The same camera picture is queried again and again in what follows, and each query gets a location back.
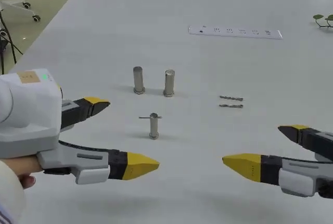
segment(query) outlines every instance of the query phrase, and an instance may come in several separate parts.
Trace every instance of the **drill bit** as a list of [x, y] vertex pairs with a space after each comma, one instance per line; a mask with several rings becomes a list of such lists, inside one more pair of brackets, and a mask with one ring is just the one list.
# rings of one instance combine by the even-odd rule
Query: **drill bit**
[[166, 70], [165, 71], [165, 88], [163, 91], [164, 96], [170, 98], [174, 95], [174, 80], [175, 80], [175, 71]]
[[219, 104], [219, 106], [225, 108], [243, 108], [242, 104]]
[[234, 97], [227, 97], [227, 96], [220, 96], [220, 98], [228, 99], [228, 100], [235, 100], [235, 101], [240, 101], [240, 102], [242, 102], [244, 100], [244, 98], [234, 98]]
[[134, 93], [141, 95], [145, 93], [144, 87], [144, 77], [142, 73], [142, 67], [134, 67], [133, 68], [134, 75]]

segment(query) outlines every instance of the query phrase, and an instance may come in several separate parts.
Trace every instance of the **chair leg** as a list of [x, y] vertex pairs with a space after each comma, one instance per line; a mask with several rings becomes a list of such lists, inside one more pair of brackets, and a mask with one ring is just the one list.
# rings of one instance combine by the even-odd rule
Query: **chair leg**
[[16, 5], [7, 4], [5, 2], [1, 2], [1, 4], [2, 4], [3, 8], [13, 8], [13, 9], [21, 10], [22, 12], [26, 12], [26, 13], [31, 14], [31, 15], [35, 15], [34, 11], [32, 11], [30, 9], [26, 9], [24, 7], [19, 7], [19, 6], [16, 6]]

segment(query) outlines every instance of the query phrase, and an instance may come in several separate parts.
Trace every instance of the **metal rod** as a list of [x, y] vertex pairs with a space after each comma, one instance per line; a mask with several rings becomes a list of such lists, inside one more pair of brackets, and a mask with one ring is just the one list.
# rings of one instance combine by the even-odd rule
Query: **metal rod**
[[158, 128], [157, 121], [158, 121], [157, 114], [152, 113], [150, 115], [150, 133], [149, 133], [149, 137], [153, 140], [157, 139], [158, 136], [159, 136], [158, 131], [157, 131], [157, 128]]
[[145, 93], [144, 77], [142, 73], [142, 67], [133, 68], [134, 75], [134, 92], [138, 95]]
[[163, 94], [166, 97], [172, 97], [174, 95], [174, 81], [175, 81], [175, 71], [166, 70], [165, 71], [165, 88]]
[[220, 96], [220, 98], [228, 99], [228, 100], [236, 100], [236, 101], [243, 101], [244, 98], [234, 98], [234, 97], [227, 97], [227, 96]]
[[219, 104], [219, 106], [225, 108], [243, 108], [242, 104]]
[[139, 119], [150, 119], [150, 116], [139, 116]]

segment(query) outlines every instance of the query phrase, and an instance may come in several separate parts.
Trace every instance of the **metal cylinder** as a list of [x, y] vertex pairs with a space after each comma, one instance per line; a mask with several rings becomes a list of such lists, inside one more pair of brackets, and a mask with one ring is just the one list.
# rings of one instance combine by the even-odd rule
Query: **metal cylinder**
[[134, 67], [133, 75], [134, 75], [134, 92], [139, 95], [145, 93], [146, 90], [144, 87], [144, 77], [142, 73], [142, 67]]
[[157, 124], [157, 121], [158, 121], [158, 116], [156, 113], [152, 113], [150, 115], [150, 133], [149, 133], [149, 137], [153, 140], [157, 139], [158, 138], [158, 124]]
[[165, 88], [163, 94], [166, 97], [172, 97], [174, 95], [174, 81], [175, 81], [175, 71], [174, 70], [166, 70], [165, 71]]

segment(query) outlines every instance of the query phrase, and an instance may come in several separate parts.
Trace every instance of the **power strip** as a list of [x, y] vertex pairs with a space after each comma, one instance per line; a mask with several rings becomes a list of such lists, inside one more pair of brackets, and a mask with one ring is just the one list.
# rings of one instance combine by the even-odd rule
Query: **power strip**
[[221, 28], [221, 27], [208, 27], [205, 25], [195, 25], [195, 26], [192, 25], [188, 28], [188, 33], [196, 35], [282, 39], [282, 35], [279, 30]]

